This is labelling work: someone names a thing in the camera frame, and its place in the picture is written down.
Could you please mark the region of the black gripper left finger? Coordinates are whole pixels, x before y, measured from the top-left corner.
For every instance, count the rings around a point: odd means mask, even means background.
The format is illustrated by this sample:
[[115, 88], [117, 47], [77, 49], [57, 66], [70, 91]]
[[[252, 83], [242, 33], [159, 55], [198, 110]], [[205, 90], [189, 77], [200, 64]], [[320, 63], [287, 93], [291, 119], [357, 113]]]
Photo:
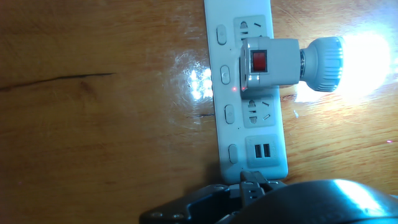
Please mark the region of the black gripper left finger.
[[212, 184], [143, 212], [140, 224], [228, 223], [245, 206], [265, 195], [266, 178], [258, 171], [242, 171], [241, 182]]

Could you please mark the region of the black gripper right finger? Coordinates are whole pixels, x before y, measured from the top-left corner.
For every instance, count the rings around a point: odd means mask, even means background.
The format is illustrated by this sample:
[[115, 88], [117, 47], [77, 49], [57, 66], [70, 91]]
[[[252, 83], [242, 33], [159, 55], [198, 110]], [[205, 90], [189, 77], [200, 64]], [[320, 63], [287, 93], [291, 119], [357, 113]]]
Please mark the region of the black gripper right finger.
[[267, 179], [262, 172], [259, 172], [258, 184], [264, 191], [273, 191], [287, 186], [280, 180]]

